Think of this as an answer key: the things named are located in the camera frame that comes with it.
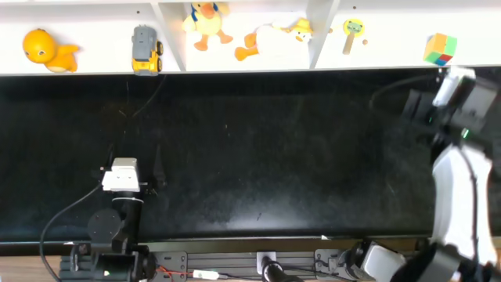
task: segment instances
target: green and yellow rattle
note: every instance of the green and yellow rattle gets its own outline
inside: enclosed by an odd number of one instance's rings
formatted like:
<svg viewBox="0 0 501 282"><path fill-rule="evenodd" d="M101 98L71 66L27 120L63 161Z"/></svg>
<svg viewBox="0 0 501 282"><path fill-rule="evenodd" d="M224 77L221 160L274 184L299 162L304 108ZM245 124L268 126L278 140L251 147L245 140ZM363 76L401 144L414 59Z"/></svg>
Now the green and yellow rattle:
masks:
<svg viewBox="0 0 501 282"><path fill-rule="evenodd" d="M346 42L344 43L343 54L350 55L351 46L353 45L353 40L355 37L359 37L366 30L361 20L350 19L343 24L344 33L348 36Z"/></svg>

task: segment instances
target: blue cube face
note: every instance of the blue cube face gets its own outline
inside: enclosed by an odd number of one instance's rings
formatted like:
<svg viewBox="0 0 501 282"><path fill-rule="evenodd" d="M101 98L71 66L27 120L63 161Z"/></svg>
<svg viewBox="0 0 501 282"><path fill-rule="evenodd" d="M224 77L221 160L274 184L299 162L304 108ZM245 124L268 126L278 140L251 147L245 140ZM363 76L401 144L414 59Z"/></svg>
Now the blue cube face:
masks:
<svg viewBox="0 0 501 282"><path fill-rule="evenodd" d="M440 59L438 59L438 60L435 61L435 64L438 65L438 66L440 66L440 67L445 66L446 63L447 63L446 61L440 60Z"/></svg>

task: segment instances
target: yellow hat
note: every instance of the yellow hat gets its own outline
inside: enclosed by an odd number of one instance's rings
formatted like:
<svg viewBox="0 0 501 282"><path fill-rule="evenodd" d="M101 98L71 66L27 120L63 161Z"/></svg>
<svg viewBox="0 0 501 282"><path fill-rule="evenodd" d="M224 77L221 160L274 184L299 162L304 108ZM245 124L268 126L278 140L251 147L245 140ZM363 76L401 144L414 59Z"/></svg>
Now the yellow hat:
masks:
<svg viewBox="0 0 501 282"><path fill-rule="evenodd" d="M310 21L305 18L300 18L296 25L291 28L293 31L305 32L305 33L313 33L313 30L310 28Z"/></svg>

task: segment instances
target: stuffed animal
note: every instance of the stuffed animal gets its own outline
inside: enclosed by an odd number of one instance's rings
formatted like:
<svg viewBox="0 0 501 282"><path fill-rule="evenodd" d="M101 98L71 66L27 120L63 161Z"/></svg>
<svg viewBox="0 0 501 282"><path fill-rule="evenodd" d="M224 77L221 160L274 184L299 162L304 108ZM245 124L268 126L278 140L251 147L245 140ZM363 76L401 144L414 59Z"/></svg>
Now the stuffed animal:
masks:
<svg viewBox="0 0 501 282"><path fill-rule="evenodd" d="M200 51L207 51L207 42L212 35L219 36L222 44L230 43L233 40L233 37L226 35L221 29L221 13L223 15L229 14L228 4L193 2L191 9L191 14L182 23L182 29L186 32L198 31L202 34L202 39L195 43L195 48Z"/></svg>
<svg viewBox="0 0 501 282"><path fill-rule="evenodd" d="M59 45L49 33L42 29L30 31L23 41L26 57L33 63L43 63L49 71L62 73L77 71L73 56L78 51L76 45Z"/></svg>
<svg viewBox="0 0 501 282"><path fill-rule="evenodd" d="M246 48L235 50L235 57L239 61L248 56L263 54L266 56L284 56L295 51L297 44L307 44L312 39L313 30L309 20L299 19L292 28L273 27L264 25L255 33L245 37Z"/></svg>

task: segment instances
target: toy construction vehicle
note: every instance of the toy construction vehicle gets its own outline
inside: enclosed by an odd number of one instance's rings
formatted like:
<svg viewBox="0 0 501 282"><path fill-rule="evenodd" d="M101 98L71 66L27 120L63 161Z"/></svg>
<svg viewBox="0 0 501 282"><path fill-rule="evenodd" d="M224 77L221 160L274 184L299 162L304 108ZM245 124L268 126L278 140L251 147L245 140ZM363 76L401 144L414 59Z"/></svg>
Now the toy construction vehicle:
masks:
<svg viewBox="0 0 501 282"><path fill-rule="evenodd" d="M155 76L162 71L160 56L164 53L157 32L147 26L134 28L132 36L132 69L139 76Z"/></svg>

